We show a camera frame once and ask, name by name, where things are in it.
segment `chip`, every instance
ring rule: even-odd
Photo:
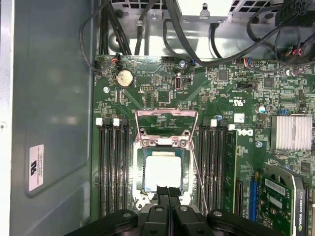
[[[264,88],[272,88],[273,85],[274,85],[274,79],[273,78],[264,79]]]
[[[301,162],[301,171],[304,173],[311,172],[311,164],[307,162]]]
[[[159,91],[158,92],[158,101],[159,102],[169,102],[169,92],[168,91]]]
[[[202,96],[202,97],[201,97],[201,101],[202,101],[202,102],[207,102],[207,101],[208,101],[208,97]]]
[[[228,80],[228,72],[226,70],[220,70],[218,72],[218,80],[227,81]]]

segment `black cable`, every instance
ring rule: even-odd
[[[298,56],[298,53],[294,54],[292,56],[292,58],[289,60],[289,62],[284,62],[282,60],[280,60],[279,58],[279,55],[278,55],[278,44],[279,44],[279,41],[280,41],[280,36],[282,34],[282,30],[278,32],[277,36],[276,36],[276,40],[275,40],[275,46],[274,46],[274,54],[275,54],[275,58],[276,60],[280,63],[280,64],[283,64],[284,66],[281,66],[275,70],[271,70],[271,71],[263,71],[263,70],[259,70],[259,69],[256,69],[256,68],[253,68],[253,67],[250,67],[248,66],[247,68],[251,71],[254,71],[254,72],[257,72],[257,73],[275,73],[275,72],[278,72],[278,71],[281,71],[287,67],[302,67],[302,66],[306,66],[306,65],[311,65],[313,63],[315,63],[315,60],[313,61],[309,61],[309,62],[306,62],[306,63],[292,63],[292,61],[294,61],[295,57]],[[296,51],[298,52],[300,50],[300,47],[301,47],[301,32],[300,32],[300,28],[298,27],[297,28],[297,49]]]
[[[147,4],[146,8],[144,8],[143,11],[141,12],[141,15],[139,17],[139,21],[144,20],[144,17],[148,14],[148,12],[152,9],[152,7],[157,3],[157,1],[158,0],[150,0],[150,2]],[[140,53],[142,33],[143,33],[143,25],[137,27],[137,43],[136,43],[136,47],[134,49],[135,55],[139,55],[139,53]]]
[[[99,27],[99,39],[98,39],[98,41],[99,41],[98,54],[99,55],[102,55],[103,51],[104,51],[104,47],[103,47],[103,37],[104,37],[104,35],[103,35],[103,27],[102,27],[102,23],[104,21],[104,16],[105,16],[105,14],[104,14],[104,9],[103,9],[100,12],[100,27]]]
[[[110,24],[112,25],[114,34],[116,36],[116,41],[118,42],[120,51],[122,52],[123,55],[127,55],[127,51],[126,51],[126,48],[124,46],[123,40],[122,40],[122,38],[121,38],[121,36],[119,34],[117,26],[115,25],[115,21],[113,20],[115,12],[113,11],[112,7],[106,8],[106,11],[107,11],[107,14],[108,14],[108,17],[109,17]]]
[[[216,42],[215,42],[215,34],[216,34],[216,29],[219,27],[220,24],[218,23],[211,23],[210,24],[210,42],[211,42],[211,47],[217,58],[222,58],[220,55],[217,47],[216,47]]]
[[[260,40],[260,38],[252,31],[253,19],[263,12],[279,10],[281,8],[282,8],[282,5],[264,7],[264,8],[259,9],[255,14],[253,14],[252,17],[250,17],[250,20],[248,21],[247,26],[246,26],[246,31],[252,41],[258,42]],[[274,45],[272,45],[271,43],[266,41],[266,42],[263,42],[261,45],[271,49],[274,52]]]
[[[313,33],[308,39],[304,41],[304,45],[302,47],[303,50],[305,50],[308,46],[315,43],[315,33]]]
[[[121,38],[122,41],[123,41],[124,48],[125,48],[125,50],[126,50],[126,54],[127,54],[127,55],[132,55],[131,50],[130,50],[130,47],[129,47],[129,44],[128,44],[127,37],[126,37],[126,35],[125,35],[125,32],[124,32],[124,30],[123,30],[123,28],[122,28],[122,26],[121,26],[121,24],[120,24],[120,22],[119,22],[117,16],[116,16],[116,13],[115,13],[115,10],[114,10],[112,4],[109,5],[109,9],[110,9],[110,11],[111,11],[110,17],[111,17],[111,20],[112,20],[112,21],[111,21],[111,22],[112,22],[112,26],[113,26],[113,28],[114,28],[114,26],[115,26],[115,28],[117,29],[117,32],[118,32],[120,38]]]
[[[108,15],[105,14],[105,9],[103,10],[103,22],[102,22],[102,45],[103,45],[103,51],[102,53],[104,55],[108,55]]]
[[[268,34],[266,34],[261,40],[259,40],[258,42],[254,43],[253,45],[251,45],[250,47],[248,47],[247,49],[231,56],[225,59],[220,59],[220,60],[216,60],[216,61],[201,61],[200,58],[196,55],[196,53],[194,52],[194,50],[191,48],[183,30],[181,27],[181,24],[177,18],[177,13],[176,13],[176,9],[174,6],[174,3],[172,0],[165,0],[166,1],[166,5],[167,5],[167,9],[174,27],[175,32],[177,33],[178,39],[181,42],[183,48],[187,51],[187,53],[189,54],[189,56],[191,58],[193,58],[199,65],[201,66],[217,66],[220,64],[225,64],[228,63],[232,60],[235,59],[239,59],[243,56],[245,56],[246,54],[250,53],[251,51],[253,51],[254,49],[256,49],[257,47],[259,47],[263,42],[265,42],[267,39],[269,39],[270,37],[272,37],[275,33],[279,32],[280,30],[282,30],[285,27],[285,24],[292,20],[292,18],[294,18],[295,16],[289,18],[287,21],[285,21],[281,26],[278,26],[277,28],[273,29],[272,31],[270,31]]]
[[[89,66],[89,68],[93,71],[96,71],[96,72],[104,72],[106,71],[112,64],[112,62],[109,62],[108,64],[106,64],[102,69],[97,69],[95,68],[94,66],[91,65],[90,63],[90,60],[87,56],[87,53],[85,51],[85,48],[84,48],[84,42],[83,42],[83,29],[84,27],[86,26],[86,24],[91,20],[93,19],[96,15],[98,15],[102,9],[110,2],[110,0],[105,0],[103,4],[101,4],[101,6],[99,6],[99,8],[93,12],[83,23],[82,25],[80,26],[80,29],[79,29],[79,40],[80,40],[80,48],[81,48],[81,51],[82,51],[82,55],[83,55],[83,58],[84,58],[84,61],[86,62],[86,64]]]
[[[176,52],[171,48],[171,46],[168,44],[168,42],[167,42],[167,38],[166,38],[166,36],[167,36],[167,25],[166,25],[166,24],[167,24],[168,22],[171,22],[171,20],[170,20],[170,19],[166,19],[166,20],[163,22],[163,41],[164,41],[164,45],[165,45],[166,49],[167,49],[173,56],[175,56],[175,57],[177,57],[177,58],[180,58],[180,59],[186,60],[186,59],[187,59],[186,57],[184,57],[184,56],[182,56],[182,55],[176,53]]]

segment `gray side panel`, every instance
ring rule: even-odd
[[[78,43],[91,0],[16,0],[10,234],[63,235],[90,216],[91,75]],[[91,30],[85,31],[90,47]],[[30,147],[44,184],[29,191]]]

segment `ram slot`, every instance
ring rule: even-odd
[[[209,185],[209,179],[207,176],[207,160],[209,158],[208,150],[209,150],[209,134],[210,131],[207,129],[206,126],[201,126],[199,129],[199,149],[198,149],[198,167],[199,172],[201,175],[201,181],[204,187],[205,197],[208,199],[207,189]],[[202,209],[203,206],[203,196],[201,191],[201,184],[198,180],[198,199],[197,199],[197,205],[199,209]]]
[[[105,150],[104,150],[104,143],[105,143],[105,125],[99,129],[99,199],[100,199],[100,206],[99,206],[99,218],[103,217],[104,209],[105,209],[105,201],[103,199],[105,186],[104,186],[104,160],[105,160]]]
[[[208,156],[207,156],[207,163],[206,163],[206,170],[207,170],[207,200],[208,200],[208,208],[209,210],[215,209],[215,195],[214,195],[214,188],[215,188],[215,160],[216,160],[216,144],[217,144],[217,132],[215,128],[210,128],[208,132]]]
[[[129,126],[122,125],[122,145],[121,145],[121,175],[122,175],[122,207],[128,206],[128,162],[129,162]]]
[[[101,167],[101,217],[111,213],[112,198],[112,146],[113,146],[113,127],[110,121],[105,121],[101,130],[101,145],[100,145],[100,167]]]
[[[112,193],[111,196],[114,200],[113,211],[116,212],[120,209],[120,161],[121,161],[121,142],[122,142],[122,131],[120,126],[114,126],[114,136],[113,136],[113,182],[112,182]]]
[[[219,127],[216,131],[216,151],[215,151],[215,162],[214,162],[214,208],[222,207],[223,200],[223,164],[225,155],[225,143],[226,143],[226,128]]]

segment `label sticker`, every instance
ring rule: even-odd
[[[30,148],[29,191],[44,183],[44,144]]]
[[[277,207],[279,207],[280,209],[282,209],[282,203],[279,202],[277,199],[274,199],[273,197],[269,197],[269,201],[273,204],[275,204]]]
[[[273,190],[275,190],[276,192],[282,194],[285,196],[285,188],[282,188],[281,186],[273,183],[272,181],[265,179],[265,185]]]

